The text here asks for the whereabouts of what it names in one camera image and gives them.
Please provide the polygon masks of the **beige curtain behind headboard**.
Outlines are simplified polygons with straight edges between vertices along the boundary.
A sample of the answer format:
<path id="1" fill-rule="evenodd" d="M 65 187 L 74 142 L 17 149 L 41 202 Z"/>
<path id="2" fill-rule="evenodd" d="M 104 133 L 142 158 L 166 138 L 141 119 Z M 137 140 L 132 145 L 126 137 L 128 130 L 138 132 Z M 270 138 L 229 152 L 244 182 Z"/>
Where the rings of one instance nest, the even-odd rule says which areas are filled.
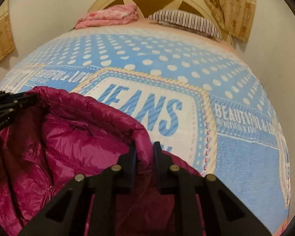
<path id="1" fill-rule="evenodd" d="M 205 0 L 220 27 L 247 42 L 252 29 L 257 0 Z"/>

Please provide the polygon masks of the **folded pink blanket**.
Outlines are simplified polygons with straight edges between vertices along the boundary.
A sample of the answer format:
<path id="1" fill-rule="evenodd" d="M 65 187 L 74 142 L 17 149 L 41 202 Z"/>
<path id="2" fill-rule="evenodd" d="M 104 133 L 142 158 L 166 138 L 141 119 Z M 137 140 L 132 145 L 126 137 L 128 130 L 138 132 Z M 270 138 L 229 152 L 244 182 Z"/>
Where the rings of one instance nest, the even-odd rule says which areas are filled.
<path id="1" fill-rule="evenodd" d="M 104 10 L 89 12 L 78 20 L 75 30 L 89 27 L 126 25 L 138 20 L 135 4 L 113 5 Z"/>

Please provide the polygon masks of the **blue pink printed bedspread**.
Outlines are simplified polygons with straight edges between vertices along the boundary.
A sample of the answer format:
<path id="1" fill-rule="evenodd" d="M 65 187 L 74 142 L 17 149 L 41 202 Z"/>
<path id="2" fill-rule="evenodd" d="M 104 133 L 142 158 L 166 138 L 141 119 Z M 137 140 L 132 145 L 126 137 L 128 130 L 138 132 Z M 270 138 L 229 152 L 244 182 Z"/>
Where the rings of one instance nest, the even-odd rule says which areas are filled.
<path id="1" fill-rule="evenodd" d="M 288 150 L 262 84 L 228 46 L 168 27 L 67 32 L 22 59 L 0 90 L 90 96 L 140 122 L 152 141 L 215 174 L 280 235 L 290 206 Z"/>

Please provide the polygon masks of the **striped pillow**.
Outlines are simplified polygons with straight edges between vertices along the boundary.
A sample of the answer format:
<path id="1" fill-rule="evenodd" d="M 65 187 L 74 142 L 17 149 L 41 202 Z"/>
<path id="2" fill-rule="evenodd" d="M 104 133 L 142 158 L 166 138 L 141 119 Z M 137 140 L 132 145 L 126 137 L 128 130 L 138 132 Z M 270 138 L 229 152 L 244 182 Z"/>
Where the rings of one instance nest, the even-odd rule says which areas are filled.
<path id="1" fill-rule="evenodd" d="M 166 23 L 222 41 L 222 35 L 210 19 L 182 10 L 159 10 L 148 16 L 150 21 Z"/>

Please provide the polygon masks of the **magenta puffer down jacket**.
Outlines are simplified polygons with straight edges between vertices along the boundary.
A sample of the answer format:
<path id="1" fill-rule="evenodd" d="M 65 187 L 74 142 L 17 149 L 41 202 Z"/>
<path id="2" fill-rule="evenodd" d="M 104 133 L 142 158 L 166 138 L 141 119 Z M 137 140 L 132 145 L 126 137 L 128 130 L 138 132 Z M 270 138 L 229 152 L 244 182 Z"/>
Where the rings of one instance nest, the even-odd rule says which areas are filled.
<path id="1" fill-rule="evenodd" d="M 62 89 L 36 87 L 36 105 L 0 131 L 0 228 L 21 229 L 77 174 L 116 164 L 135 143 L 134 190 L 118 197 L 117 235 L 174 235 L 174 198 L 157 191 L 147 130 L 127 114 Z"/>

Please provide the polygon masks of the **beige curtain on left wall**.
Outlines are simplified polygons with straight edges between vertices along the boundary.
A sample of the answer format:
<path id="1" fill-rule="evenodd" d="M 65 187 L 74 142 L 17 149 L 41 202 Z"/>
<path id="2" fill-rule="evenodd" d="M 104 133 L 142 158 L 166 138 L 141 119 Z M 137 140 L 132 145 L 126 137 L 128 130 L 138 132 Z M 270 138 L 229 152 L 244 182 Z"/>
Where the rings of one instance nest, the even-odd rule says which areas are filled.
<path id="1" fill-rule="evenodd" d="M 15 49 L 9 17 L 9 0 L 0 6 L 0 61 Z"/>

